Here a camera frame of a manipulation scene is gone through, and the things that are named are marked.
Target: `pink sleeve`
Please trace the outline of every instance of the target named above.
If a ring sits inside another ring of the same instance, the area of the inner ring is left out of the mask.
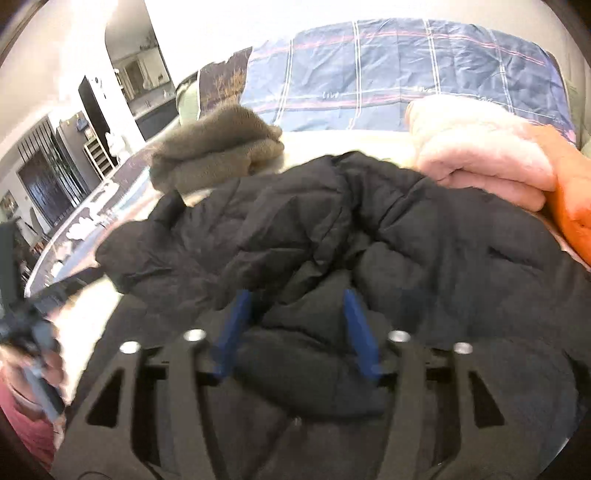
[[[18,404],[0,372],[0,408],[25,447],[49,471],[56,453],[53,425],[43,418],[33,421],[18,410]]]

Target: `bed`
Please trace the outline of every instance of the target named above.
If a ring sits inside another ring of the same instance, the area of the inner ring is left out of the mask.
[[[581,127],[573,122],[567,91],[569,85],[576,91],[581,119],[591,115],[589,65],[543,2],[512,2],[511,8],[507,1],[498,3],[505,8],[484,9],[484,17],[468,1],[453,2],[453,8],[450,2],[427,2],[421,15],[435,20],[404,18],[414,8],[406,6],[397,18],[314,27],[239,50],[180,83],[180,121],[241,98],[284,129],[285,154],[273,171],[349,150],[406,166],[414,155],[404,131],[406,104],[447,92],[500,103],[531,122],[554,125],[580,145]],[[520,21],[524,15],[531,21]],[[477,66],[475,77],[469,66]],[[148,146],[132,156],[80,205],[44,251],[28,294],[93,264],[96,246],[113,228],[147,217],[160,197],[147,174],[150,151]],[[204,195],[198,192],[186,201],[196,203]],[[72,243],[69,255],[63,255],[66,242]],[[104,279],[53,316],[64,347],[67,399],[118,300]]]

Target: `person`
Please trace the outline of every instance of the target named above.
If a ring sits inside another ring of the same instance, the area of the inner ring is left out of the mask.
[[[63,360],[57,352],[44,354],[45,379],[59,387],[64,381]],[[56,430],[37,403],[27,383],[23,367],[32,359],[10,346],[0,346],[0,408],[25,447],[50,470],[56,453]]]

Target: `folded pink blanket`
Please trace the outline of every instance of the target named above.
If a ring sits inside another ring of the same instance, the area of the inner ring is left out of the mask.
[[[529,140],[527,121],[501,106],[455,95],[413,101],[407,122],[415,168],[442,185],[477,187],[536,212],[542,190],[556,180],[541,148]]]

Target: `bracelet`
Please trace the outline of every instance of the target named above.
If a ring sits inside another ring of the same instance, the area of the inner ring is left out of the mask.
[[[18,403],[20,403],[23,407],[29,408],[30,410],[35,411],[35,412],[41,412],[43,410],[43,408],[39,405],[39,403],[35,403],[35,402],[29,400],[22,393],[20,393],[16,388],[14,388],[10,382],[6,382],[6,384],[8,386],[8,389],[12,393],[12,396],[14,397],[14,399]]]

